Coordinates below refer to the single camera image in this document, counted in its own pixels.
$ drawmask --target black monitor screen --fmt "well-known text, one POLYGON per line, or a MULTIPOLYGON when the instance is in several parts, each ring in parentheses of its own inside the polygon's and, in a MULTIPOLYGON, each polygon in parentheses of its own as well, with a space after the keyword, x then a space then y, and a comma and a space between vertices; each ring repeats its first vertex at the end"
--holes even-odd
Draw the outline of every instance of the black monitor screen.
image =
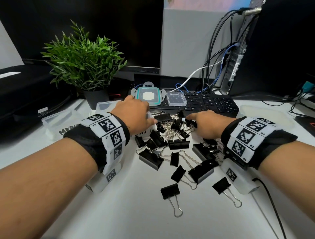
POLYGON ((9 0, 0 2, 0 20, 24 60, 43 60, 44 43, 73 32, 73 20, 119 43, 129 66, 160 67, 163 0, 9 0))

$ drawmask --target hand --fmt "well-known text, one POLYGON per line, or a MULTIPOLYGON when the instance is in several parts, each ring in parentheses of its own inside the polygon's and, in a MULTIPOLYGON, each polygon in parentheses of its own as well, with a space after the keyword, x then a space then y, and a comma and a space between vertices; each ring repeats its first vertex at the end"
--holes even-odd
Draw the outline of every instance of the hand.
POLYGON ((127 96, 124 101, 118 102, 111 113, 119 117, 128 127, 130 135, 135 135, 147 130, 158 121, 154 118, 146 119, 149 103, 135 100, 127 96))
POLYGON ((222 132, 235 118, 214 113, 212 110, 192 113, 186 117, 198 124, 197 134, 205 139, 221 138, 222 132))

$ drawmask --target person's left hand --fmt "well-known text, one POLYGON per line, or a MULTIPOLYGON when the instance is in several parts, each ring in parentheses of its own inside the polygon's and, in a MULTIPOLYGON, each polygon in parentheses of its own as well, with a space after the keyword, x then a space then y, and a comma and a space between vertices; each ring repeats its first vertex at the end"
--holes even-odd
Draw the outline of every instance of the person's left hand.
POLYGON ((149 111, 148 102, 142 102, 141 100, 135 100, 133 96, 127 96, 124 101, 117 103, 111 113, 126 124, 130 135, 135 135, 158 122, 154 118, 146 119, 147 111, 149 111))

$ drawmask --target person's right arm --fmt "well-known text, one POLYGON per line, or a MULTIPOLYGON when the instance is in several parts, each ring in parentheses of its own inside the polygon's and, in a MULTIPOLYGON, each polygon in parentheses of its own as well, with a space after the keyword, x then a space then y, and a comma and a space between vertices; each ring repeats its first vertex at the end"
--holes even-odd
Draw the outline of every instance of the person's right arm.
MULTIPOLYGON (((204 111, 186 117, 198 124, 197 134, 206 139, 221 138, 235 120, 204 111)), ((269 154, 259 167, 295 204, 315 222, 315 147, 295 141, 269 154)))

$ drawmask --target white cable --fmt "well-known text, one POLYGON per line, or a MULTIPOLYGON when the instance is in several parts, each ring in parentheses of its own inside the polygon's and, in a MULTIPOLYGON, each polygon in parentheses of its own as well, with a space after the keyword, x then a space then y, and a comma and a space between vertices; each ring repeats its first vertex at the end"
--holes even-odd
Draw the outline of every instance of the white cable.
MULTIPOLYGON (((219 61, 219 62, 215 63, 214 65, 210 65, 209 67, 213 67, 213 66, 215 66, 216 64, 219 64, 219 63, 221 63, 221 62, 222 62, 222 61, 219 61)), ((175 91, 175 90, 178 90, 179 88, 183 87, 197 71, 199 71, 199 70, 201 70, 201 69, 203 69, 203 68, 207 68, 207 67, 208 67, 208 66, 206 66, 206 67, 201 67, 201 68, 195 70, 195 71, 187 78, 187 80, 185 80, 185 82, 184 82, 180 87, 177 87, 176 89, 171 90, 171 92, 173 92, 173 91, 175 91)))

